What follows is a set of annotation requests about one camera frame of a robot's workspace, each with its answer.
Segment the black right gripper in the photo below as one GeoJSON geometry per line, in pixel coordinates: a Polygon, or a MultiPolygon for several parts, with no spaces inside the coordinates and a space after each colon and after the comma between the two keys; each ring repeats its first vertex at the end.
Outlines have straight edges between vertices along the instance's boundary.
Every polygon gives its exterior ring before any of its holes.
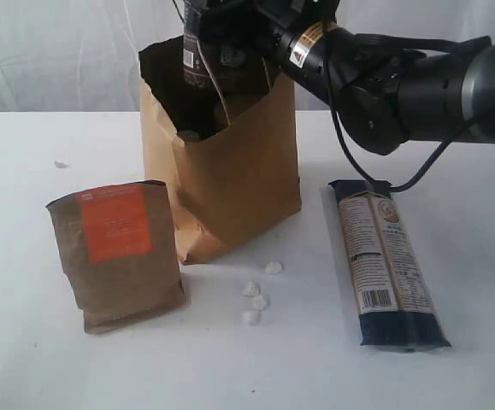
{"type": "Polygon", "coordinates": [[[277,67],[293,66],[294,43],[310,26],[336,22],[338,1],[199,1],[197,35],[253,50],[277,67]]]}

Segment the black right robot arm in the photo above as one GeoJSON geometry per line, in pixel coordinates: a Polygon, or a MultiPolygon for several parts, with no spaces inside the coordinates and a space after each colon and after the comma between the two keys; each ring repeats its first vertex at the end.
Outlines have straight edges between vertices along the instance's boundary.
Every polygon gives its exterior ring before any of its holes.
{"type": "Polygon", "coordinates": [[[388,155],[409,141],[495,144],[495,44],[354,34],[334,1],[188,1],[208,43],[254,50],[336,109],[348,135],[388,155]]]}

